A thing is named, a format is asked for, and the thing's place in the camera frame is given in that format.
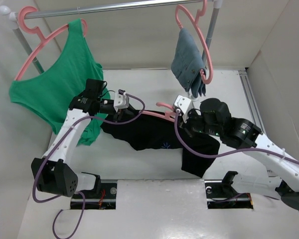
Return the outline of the pink plastic hanger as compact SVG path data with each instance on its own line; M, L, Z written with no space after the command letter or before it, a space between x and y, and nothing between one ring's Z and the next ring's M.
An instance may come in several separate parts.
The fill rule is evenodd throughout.
M164 108L165 111L164 112L157 112L157 111L144 110L142 112L142 115L159 118L159 119L166 120L166 121L169 121L169 122L175 122L175 112L174 112L174 109L173 109L172 105L169 105L169 104L163 103L163 102L157 102L156 106Z

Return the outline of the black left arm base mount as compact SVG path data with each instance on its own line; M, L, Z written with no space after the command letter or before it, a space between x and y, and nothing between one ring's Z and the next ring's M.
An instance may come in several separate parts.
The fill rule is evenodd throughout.
M85 210L115 210L117 180L101 180L98 189L83 190Z

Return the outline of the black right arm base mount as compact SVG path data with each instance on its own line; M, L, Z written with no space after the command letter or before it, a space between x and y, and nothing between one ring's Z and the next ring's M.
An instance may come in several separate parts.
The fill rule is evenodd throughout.
M232 187L232 179L238 173L229 171L223 179L205 180L208 209L251 209L253 202L249 193L237 193Z

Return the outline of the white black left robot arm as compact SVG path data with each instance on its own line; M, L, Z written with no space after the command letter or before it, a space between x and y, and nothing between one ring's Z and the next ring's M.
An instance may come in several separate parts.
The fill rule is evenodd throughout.
M87 79L85 90L69 104L65 121L54 142L41 158L31 164L35 191L72 197L84 191L89 197L101 193L100 177L91 173L76 173L70 162L84 130L98 113L113 115L115 120L129 108L129 96L118 90L114 99L103 99L105 84L100 80Z

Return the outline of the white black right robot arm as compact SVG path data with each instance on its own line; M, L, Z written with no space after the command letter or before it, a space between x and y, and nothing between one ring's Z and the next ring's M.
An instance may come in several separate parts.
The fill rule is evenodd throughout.
M191 153L202 158L219 158L242 152L274 174L272 177L261 178L229 171L220 184L224 195L259 194L281 200L299 211L299 161L274 144L258 126L247 119L231 116L228 105L217 98L203 100L200 107L195 109L190 98L178 96L173 108L176 113L175 134ZM190 136L216 136L232 151L217 155L198 153L184 142L178 128L184 129Z

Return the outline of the black t shirt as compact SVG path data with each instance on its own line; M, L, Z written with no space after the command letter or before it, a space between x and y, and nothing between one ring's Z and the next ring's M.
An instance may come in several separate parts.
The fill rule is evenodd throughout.
M178 141L174 132L174 123L157 117L142 114L135 121L124 125L112 125L104 122L101 124L101 129L115 139L129 143L136 151L182 149L181 170L200 178L215 160L214 158L204 159L188 151ZM218 154L220 143L211 136L202 134L190 137L181 128L178 132L183 141L194 151L206 155Z

